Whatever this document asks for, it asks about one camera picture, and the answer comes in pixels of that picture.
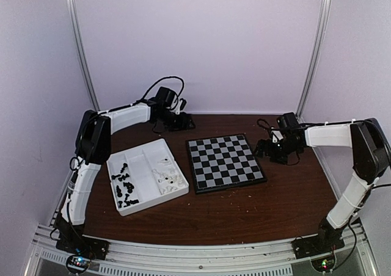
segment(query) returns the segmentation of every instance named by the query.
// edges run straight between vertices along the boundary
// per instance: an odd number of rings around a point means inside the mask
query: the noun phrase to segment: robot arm
[[[73,171],[68,185],[68,195],[61,212],[57,215],[54,227],[60,231],[56,247],[70,253],[104,259],[108,243],[85,238],[85,213],[93,182],[101,165],[111,155],[111,135],[131,125],[161,120],[169,131],[195,128],[191,116],[180,112],[184,100],[178,100],[177,109],[171,109],[175,92],[160,87],[155,97],[139,100],[134,104],[109,111],[86,111],[76,138],[76,156],[71,160]]]
[[[301,125],[294,113],[288,113],[279,117],[277,122],[279,129],[269,130],[272,139],[258,141],[257,156],[269,156],[272,162],[287,164],[290,153],[302,153],[305,147],[349,147],[353,150],[351,180],[337,204],[320,222],[318,235],[312,241],[306,238],[305,241],[297,239],[293,242],[297,258],[329,252],[333,246],[340,244],[342,230],[351,216],[364,205],[374,183],[390,165],[390,146],[375,118]]]

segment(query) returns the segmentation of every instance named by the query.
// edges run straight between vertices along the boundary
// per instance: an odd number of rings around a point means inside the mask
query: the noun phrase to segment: brown tabletop
[[[276,124],[274,115],[193,115],[191,131],[152,133],[149,123],[123,129],[112,137],[112,152],[165,138],[190,183],[189,193],[158,206],[122,217],[116,210],[106,165],[89,198],[84,234],[148,244],[240,244],[294,238],[317,232],[336,199],[311,148],[295,166],[259,159],[268,181],[252,186],[196,195],[186,141],[245,133],[254,148],[266,131],[257,118]]]

